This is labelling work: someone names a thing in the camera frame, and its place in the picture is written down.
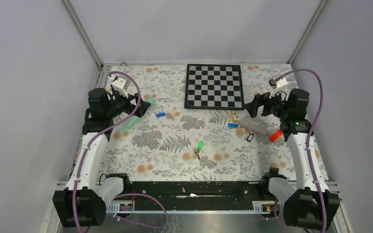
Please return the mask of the black tag keyring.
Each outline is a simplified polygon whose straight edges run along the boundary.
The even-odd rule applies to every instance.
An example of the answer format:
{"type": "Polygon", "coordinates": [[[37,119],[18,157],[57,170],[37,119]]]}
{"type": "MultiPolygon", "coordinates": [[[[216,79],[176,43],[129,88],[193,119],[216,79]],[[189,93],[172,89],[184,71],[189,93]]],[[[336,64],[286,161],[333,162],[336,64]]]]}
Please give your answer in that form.
{"type": "Polygon", "coordinates": [[[251,142],[251,141],[253,140],[253,138],[254,138],[254,134],[250,133],[250,134],[247,136],[246,141],[247,141],[247,142],[251,142]]]}

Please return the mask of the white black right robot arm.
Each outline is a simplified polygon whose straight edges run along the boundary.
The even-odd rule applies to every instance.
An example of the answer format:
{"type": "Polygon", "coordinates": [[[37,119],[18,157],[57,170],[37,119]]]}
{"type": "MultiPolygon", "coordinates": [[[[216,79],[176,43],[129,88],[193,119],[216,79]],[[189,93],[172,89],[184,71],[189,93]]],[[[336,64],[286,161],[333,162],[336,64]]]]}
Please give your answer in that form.
{"type": "Polygon", "coordinates": [[[280,130],[290,149],[294,162],[297,187],[272,168],[263,176],[260,196],[281,204],[281,212],[287,226],[326,232],[340,206],[337,194],[331,193],[320,172],[313,147],[312,124],[306,119],[309,93],[292,89],[286,100],[281,94],[267,92],[256,94],[245,104],[250,117],[256,117],[259,107],[262,116],[274,115],[280,119],[280,130]]]}

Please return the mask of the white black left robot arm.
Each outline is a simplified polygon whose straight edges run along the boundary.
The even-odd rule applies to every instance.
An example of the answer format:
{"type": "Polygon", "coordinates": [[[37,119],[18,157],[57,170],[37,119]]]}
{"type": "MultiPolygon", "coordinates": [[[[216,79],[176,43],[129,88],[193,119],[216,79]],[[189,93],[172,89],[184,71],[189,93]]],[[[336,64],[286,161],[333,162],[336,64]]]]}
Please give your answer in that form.
{"type": "Polygon", "coordinates": [[[123,128],[127,131],[155,104],[155,98],[143,100],[138,94],[122,96],[118,91],[109,93],[104,88],[95,88],[88,93],[88,103],[76,167],[65,188],[55,191],[52,198],[65,228],[100,226],[115,196],[121,200],[130,196],[127,175],[107,175],[105,182],[97,185],[98,170],[110,141],[114,118],[134,111],[123,128]]]}

